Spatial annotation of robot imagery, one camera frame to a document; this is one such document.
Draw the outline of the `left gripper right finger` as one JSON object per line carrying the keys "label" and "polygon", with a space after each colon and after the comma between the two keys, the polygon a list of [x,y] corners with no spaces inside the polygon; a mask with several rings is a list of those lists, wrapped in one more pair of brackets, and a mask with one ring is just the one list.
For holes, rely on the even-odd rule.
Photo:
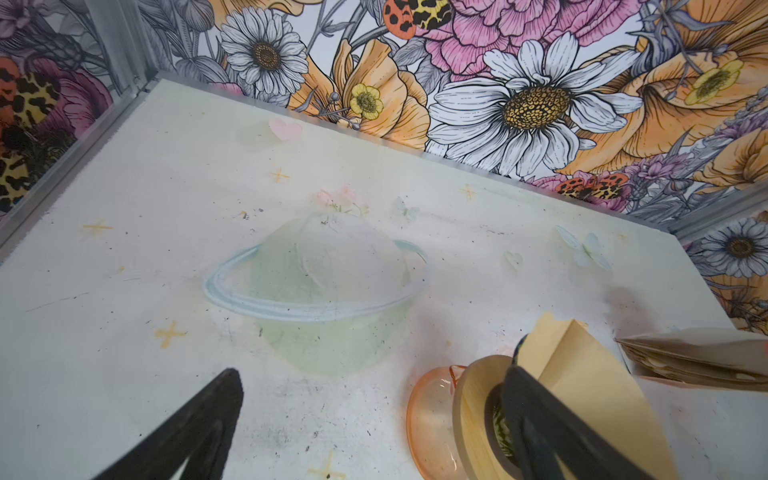
{"label": "left gripper right finger", "polygon": [[648,479],[522,367],[506,372],[501,403],[525,479]]}

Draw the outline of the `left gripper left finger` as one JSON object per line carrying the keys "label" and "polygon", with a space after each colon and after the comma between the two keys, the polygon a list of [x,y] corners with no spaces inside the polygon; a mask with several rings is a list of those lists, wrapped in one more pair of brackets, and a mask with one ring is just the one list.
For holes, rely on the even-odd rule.
{"label": "left gripper left finger", "polygon": [[239,372],[227,368],[99,479],[221,479],[244,400]]}

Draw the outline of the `green glass dripper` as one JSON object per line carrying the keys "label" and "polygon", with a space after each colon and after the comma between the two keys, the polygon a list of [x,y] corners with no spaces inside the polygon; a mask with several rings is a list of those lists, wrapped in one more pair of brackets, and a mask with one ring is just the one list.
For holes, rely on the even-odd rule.
{"label": "green glass dripper", "polygon": [[504,407],[501,400],[498,400],[492,410],[492,426],[496,442],[504,457],[513,465],[517,466],[517,457],[513,447],[512,434],[506,423]]}

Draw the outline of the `wooden ring holder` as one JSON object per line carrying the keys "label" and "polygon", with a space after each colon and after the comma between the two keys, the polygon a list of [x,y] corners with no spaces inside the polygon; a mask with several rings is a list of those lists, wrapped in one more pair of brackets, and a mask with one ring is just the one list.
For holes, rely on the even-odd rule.
{"label": "wooden ring holder", "polygon": [[469,479],[521,479],[522,473],[496,439],[493,410],[513,359],[491,355],[467,366],[456,381],[452,422],[462,466]]}

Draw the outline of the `orange glass carafe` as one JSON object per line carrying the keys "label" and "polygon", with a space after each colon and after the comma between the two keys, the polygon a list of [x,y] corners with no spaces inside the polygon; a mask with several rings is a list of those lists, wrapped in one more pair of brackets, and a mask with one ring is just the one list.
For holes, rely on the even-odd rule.
{"label": "orange glass carafe", "polygon": [[453,428],[453,399],[463,365],[438,367],[415,384],[407,405],[406,436],[423,479],[467,479]]}

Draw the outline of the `orange coffee filter pack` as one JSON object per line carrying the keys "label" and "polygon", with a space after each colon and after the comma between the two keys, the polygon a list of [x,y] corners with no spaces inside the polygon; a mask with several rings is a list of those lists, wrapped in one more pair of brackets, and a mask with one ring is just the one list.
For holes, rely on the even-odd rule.
{"label": "orange coffee filter pack", "polygon": [[616,340],[639,376],[681,388],[767,391],[767,337],[697,327]]}

